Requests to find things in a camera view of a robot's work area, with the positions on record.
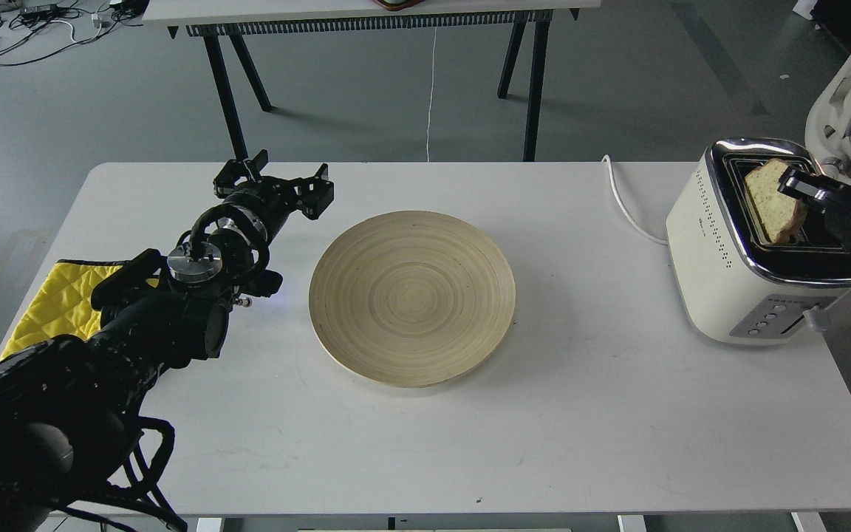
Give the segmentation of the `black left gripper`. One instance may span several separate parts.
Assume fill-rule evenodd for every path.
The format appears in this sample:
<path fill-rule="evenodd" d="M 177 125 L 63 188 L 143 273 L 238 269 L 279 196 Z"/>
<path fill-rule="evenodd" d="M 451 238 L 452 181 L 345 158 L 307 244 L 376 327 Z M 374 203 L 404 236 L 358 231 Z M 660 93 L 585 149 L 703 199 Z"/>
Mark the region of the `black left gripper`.
<path fill-rule="evenodd" d="M 329 165 L 321 164 L 310 177 L 285 180 L 261 175 L 269 161 L 267 149 L 250 159 L 227 161 L 213 179 L 215 196 L 253 213 L 253 225 L 264 227 L 266 233 L 280 232 L 296 210 L 310 221 L 320 219 L 335 196 Z"/>

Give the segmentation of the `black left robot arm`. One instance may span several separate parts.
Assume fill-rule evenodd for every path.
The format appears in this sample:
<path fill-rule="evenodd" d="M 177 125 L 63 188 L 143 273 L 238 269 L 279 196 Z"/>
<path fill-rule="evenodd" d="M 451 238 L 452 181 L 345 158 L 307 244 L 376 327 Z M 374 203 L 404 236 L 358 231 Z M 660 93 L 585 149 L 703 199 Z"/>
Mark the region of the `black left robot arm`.
<path fill-rule="evenodd" d="M 0 531 L 34 531 L 51 512 L 127 525 L 74 508 L 135 511 L 185 531 L 159 481 L 173 454 L 166 420 L 140 414 L 166 371 L 216 359 L 235 306 L 279 290 L 270 243 L 293 212 L 315 221 L 335 186 L 262 175 L 267 154 L 227 161 L 206 210 L 168 255 L 149 248 L 92 292 L 100 329 L 55 335 L 0 361 Z"/>

